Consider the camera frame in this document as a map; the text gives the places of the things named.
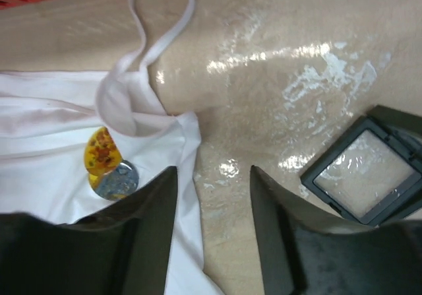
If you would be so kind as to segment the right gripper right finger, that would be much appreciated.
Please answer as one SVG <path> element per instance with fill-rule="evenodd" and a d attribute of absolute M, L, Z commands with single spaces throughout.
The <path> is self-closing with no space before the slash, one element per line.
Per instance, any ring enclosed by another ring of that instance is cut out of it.
<path fill-rule="evenodd" d="M 421 222 L 370 227 L 328 213 L 258 166 L 250 193 L 266 294 L 420 294 Z"/>

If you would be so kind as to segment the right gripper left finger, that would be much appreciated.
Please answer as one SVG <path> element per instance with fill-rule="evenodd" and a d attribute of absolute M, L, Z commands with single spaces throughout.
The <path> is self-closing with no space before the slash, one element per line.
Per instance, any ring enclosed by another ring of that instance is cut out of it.
<path fill-rule="evenodd" d="M 163 294 L 177 204 L 170 166 L 74 224 L 1 215 L 2 294 Z"/>

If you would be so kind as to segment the round pin brooch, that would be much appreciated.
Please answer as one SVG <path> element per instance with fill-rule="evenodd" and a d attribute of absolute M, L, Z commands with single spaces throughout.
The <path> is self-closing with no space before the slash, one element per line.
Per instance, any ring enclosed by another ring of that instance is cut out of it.
<path fill-rule="evenodd" d="M 123 160 L 110 173 L 92 177 L 92 188 L 97 195 L 108 201 L 118 201 L 133 194 L 139 185 L 139 175 L 135 166 Z"/>

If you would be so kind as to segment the yellow pin brooch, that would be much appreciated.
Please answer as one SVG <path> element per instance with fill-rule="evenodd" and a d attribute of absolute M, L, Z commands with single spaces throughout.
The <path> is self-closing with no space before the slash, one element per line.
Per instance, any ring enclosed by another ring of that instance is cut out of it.
<path fill-rule="evenodd" d="M 84 150 L 84 167 L 88 172 L 88 182 L 96 189 L 100 182 L 118 165 L 123 158 L 106 127 L 99 128 L 89 139 Z"/>

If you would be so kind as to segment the white shirt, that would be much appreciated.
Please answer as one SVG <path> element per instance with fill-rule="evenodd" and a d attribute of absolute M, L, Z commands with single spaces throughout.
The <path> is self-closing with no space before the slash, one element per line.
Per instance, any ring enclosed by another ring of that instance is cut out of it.
<path fill-rule="evenodd" d="M 194 166 L 200 145 L 193 112 L 168 115 L 152 90 L 148 66 L 190 21 L 195 0 L 150 49 L 123 56 L 105 72 L 1 75 L 1 215 L 27 213 L 74 224 L 118 201 L 88 182 L 84 150 L 106 127 L 123 160 L 138 171 L 139 189 L 177 168 L 177 204 L 163 294 L 219 294 L 204 273 L 200 203 Z"/>

